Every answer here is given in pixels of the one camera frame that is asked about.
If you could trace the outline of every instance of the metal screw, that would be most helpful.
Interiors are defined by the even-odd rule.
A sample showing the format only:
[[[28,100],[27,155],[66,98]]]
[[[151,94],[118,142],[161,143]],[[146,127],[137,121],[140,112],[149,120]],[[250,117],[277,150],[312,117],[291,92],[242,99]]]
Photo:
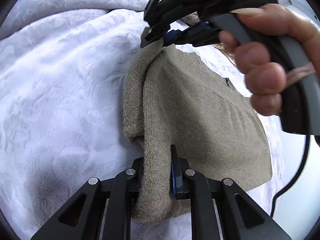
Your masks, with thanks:
[[[192,169],[188,169],[188,170],[186,170],[186,174],[187,174],[188,176],[193,176],[193,175],[196,174],[196,172],[195,172],[194,170],[192,170]]]
[[[128,175],[134,175],[136,173],[136,170],[135,169],[127,169],[125,173]]]
[[[233,180],[232,179],[224,179],[223,184],[227,185],[227,186],[231,186],[233,184]]]
[[[88,183],[90,185],[96,185],[98,183],[98,179],[97,178],[91,178],[88,180]]]

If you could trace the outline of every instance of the knit fabric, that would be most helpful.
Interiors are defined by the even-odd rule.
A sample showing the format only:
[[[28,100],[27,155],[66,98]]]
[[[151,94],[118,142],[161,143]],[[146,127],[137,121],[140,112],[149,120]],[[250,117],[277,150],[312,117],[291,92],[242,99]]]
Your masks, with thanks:
[[[188,210],[170,193],[171,144],[191,168],[211,179],[230,177],[246,191],[272,176],[267,138],[249,98],[196,53],[162,46],[161,39],[140,51],[124,92],[124,134],[144,147],[133,215],[151,223]]]

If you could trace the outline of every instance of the fingernail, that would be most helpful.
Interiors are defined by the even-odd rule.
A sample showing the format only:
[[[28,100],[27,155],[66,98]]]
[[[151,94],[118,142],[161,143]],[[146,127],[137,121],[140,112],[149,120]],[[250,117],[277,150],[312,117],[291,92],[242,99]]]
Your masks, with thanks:
[[[241,8],[230,11],[230,13],[237,13],[247,16],[255,16],[264,13],[264,9],[261,8]]]

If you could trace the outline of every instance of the human hand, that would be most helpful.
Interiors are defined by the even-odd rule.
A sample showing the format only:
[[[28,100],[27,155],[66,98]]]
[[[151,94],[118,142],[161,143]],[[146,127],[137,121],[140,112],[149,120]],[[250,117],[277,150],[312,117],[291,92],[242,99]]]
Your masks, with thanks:
[[[278,4],[232,12],[237,13],[243,24],[257,32],[267,35],[286,34],[298,40],[320,77],[320,31],[309,19]],[[238,46],[228,31],[221,31],[219,38],[225,48],[235,54],[236,65],[245,74],[245,84],[253,93],[253,108],[265,116],[278,114],[282,106],[280,93],[287,86],[287,75],[283,67],[270,61],[268,49],[259,42]]]

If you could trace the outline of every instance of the bed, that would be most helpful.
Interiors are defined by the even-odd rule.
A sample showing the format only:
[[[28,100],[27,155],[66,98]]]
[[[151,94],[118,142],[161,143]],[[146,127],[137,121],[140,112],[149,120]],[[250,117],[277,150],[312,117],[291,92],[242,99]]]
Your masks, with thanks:
[[[0,209],[21,240],[91,177],[113,178],[143,151],[123,135],[123,85],[148,0],[19,0],[0,28]],[[172,29],[187,28],[182,21]],[[244,76],[213,46],[194,48],[244,96]],[[249,191],[268,213],[284,186],[274,117],[259,116],[273,177]],[[132,221],[132,239],[191,239],[190,214]]]

